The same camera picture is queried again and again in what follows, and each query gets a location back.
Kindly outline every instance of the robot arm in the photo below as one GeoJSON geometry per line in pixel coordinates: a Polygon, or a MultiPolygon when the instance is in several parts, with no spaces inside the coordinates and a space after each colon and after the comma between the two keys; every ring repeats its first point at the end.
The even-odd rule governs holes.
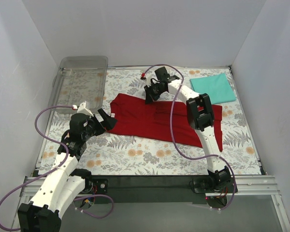
{"type": "MultiPolygon", "coordinates": [[[[175,95],[182,85],[177,76],[170,76],[165,67],[155,71],[157,80],[152,77],[146,78],[147,85],[146,103],[158,100],[163,92],[175,95]]],[[[199,94],[189,87],[182,85],[177,96],[187,106],[188,123],[198,134],[205,155],[220,154],[214,134],[214,113],[209,96],[199,94]]],[[[213,186],[221,189],[230,182],[230,171],[225,163],[218,157],[207,157],[207,169],[213,186]]]]}
{"type": "Polygon", "coordinates": [[[70,156],[58,167],[66,156],[63,146],[60,146],[52,166],[52,169],[57,169],[46,177],[29,204],[20,205],[17,214],[22,232],[58,232],[61,218],[75,197],[84,190],[89,192],[92,189],[91,172],[75,168],[86,149],[86,141],[111,130],[117,122],[102,109],[98,112],[103,118],[102,122],[91,113],[88,103],[84,102],[78,107],[77,113],[71,116],[70,129],[61,138],[70,156]]]}

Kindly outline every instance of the clear plastic bin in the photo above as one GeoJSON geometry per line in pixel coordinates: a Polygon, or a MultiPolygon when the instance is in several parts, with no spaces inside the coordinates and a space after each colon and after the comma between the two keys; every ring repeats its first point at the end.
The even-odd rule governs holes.
{"type": "MultiPolygon", "coordinates": [[[[53,82],[48,106],[90,103],[94,113],[102,106],[108,58],[105,56],[66,57],[53,82]]],[[[57,109],[71,113],[69,109],[57,109]]]]}

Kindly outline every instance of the floral pattern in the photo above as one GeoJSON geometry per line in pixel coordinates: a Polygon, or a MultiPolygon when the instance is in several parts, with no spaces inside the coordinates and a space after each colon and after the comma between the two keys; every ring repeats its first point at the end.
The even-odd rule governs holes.
{"type": "MultiPolygon", "coordinates": [[[[109,69],[106,77],[103,97],[103,109],[110,114],[110,102],[118,93],[126,93],[138,98],[145,98],[145,82],[140,80],[140,69],[109,69]]],[[[186,77],[184,84],[190,86],[191,78],[205,77],[225,73],[236,95],[235,86],[229,69],[181,69],[186,77]]],[[[87,71],[77,73],[80,79],[90,78],[87,71]]],[[[70,85],[65,85],[62,94],[68,94],[70,85]]],[[[86,95],[94,88],[75,89],[73,96],[86,95]]],[[[163,93],[159,101],[171,101],[173,95],[163,93]]],[[[238,97],[236,101],[220,104],[223,107],[221,129],[223,132],[223,152],[221,153],[234,169],[236,174],[261,174],[251,135],[241,109],[238,97]]],[[[55,112],[51,121],[48,136],[56,140],[69,128],[71,115],[55,112]]],[[[203,156],[202,148],[178,144],[179,149],[190,157],[203,156]]],[[[47,141],[43,148],[39,174],[50,170],[58,145],[47,141]]],[[[86,168],[96,175],[195,175],[207,174],[206,160],[190,161],[181,157],[172,143],[136,136],[123,136],[104,133],[87,142],[87,149],[78,163],[78,168],[86,168]]]]}

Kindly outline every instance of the folded teal towel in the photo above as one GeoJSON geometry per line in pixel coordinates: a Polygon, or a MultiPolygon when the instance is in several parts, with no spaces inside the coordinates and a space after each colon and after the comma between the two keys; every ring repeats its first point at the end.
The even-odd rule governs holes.
{"type": "Polygon", "coordinates": [[[235,101],[235,94],[226,74],[190,79],[191,87],[198,93],[207,93],[212,104],[235,101]]]}

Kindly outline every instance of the red cloth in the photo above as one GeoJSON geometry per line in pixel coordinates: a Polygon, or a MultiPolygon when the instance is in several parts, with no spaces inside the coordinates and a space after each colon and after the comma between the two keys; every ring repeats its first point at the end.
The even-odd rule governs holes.
{"type": "MultiPolygon", "coordinates": [[[[145,100],[119,93],[111,102],[111,113],[118,120],[109,131],[119,135],[171,142],[170,112],[171,101],[156,101],[145,104],[145,100]]],[[[222,151],[222,106],[212,105],[214,111],[214,131],[219,150],[222,151]]],[[[177,143],[202,147],[201,141],[187,121],[186,105],[176,102],[173,113],[173,132],[177,143]]]]}

